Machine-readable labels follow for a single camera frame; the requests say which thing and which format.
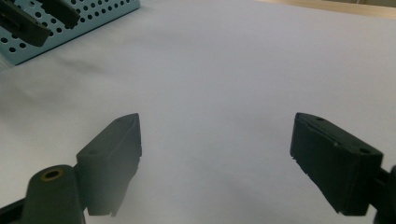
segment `blue plastic part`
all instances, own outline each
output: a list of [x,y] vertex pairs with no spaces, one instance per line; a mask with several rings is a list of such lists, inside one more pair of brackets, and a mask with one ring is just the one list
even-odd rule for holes
[[52,33],[43,45],[38,48],[25,43],[0,27],[0,53],[13,64],[23,63],[35,56],[54,49],[63,43],[115,20],[140,8],[139,0],[65,0],[79,11],[80,20],[73,29],[47,14],[36,0],[16,0],[15,5],[47,25]]

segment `black bracket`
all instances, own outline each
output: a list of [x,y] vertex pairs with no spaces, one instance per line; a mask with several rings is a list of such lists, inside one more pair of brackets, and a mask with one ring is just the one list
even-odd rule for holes
[[[41,7],[72,29],[77,25],[79,14],[64,0],[37,0]],[[50,29],[31,15],[14,5],[13,0],[0,0],[0,26],[24,42],[41,47],[50,36]]]
[[337,213],[365,216],[376,208],[376,224],[396,223],[396,166],[381,169],[383,154],[326,119],[297,113],[291,156]]
[[57,165],[35,174],[26,198],[0,209],[0,223],[85,223],[91,216],[115,216],[142,156],[137,114],[111,122],[78,154],[75,167]]

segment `wooden surface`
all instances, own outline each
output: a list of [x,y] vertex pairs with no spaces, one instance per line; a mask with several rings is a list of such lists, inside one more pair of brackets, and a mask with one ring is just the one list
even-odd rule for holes
[[280,3],[297,7],[309,7],[335,12],[357,14],[362,16],[374,16],[389,19],[396,19],[396,8],[377,7],[340,2],[319,1],[319,0],[257,0],[259,2]]

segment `white table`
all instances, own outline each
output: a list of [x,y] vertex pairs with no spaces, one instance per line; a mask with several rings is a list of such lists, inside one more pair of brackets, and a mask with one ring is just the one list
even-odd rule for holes
[[396,163],[396,21],[250,0],[142,8],[0,76],[0,206],[139,113],[143,158],[93,223],[372,223],[335,214],[289,154],[296,112]]

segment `mounting hole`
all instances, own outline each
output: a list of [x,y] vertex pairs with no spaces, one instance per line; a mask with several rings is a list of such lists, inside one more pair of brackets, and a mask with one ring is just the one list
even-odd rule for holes
[[44,174],[41,176],[41,180],[45,182],[52,181],[54,179],[59,178],[63,174],[64,174],[64,170],[62,169],[50,169],[44,172]]
[[371,151],[367,148],[359,148],[359,152],[363,153],[363,154],[371,154]]

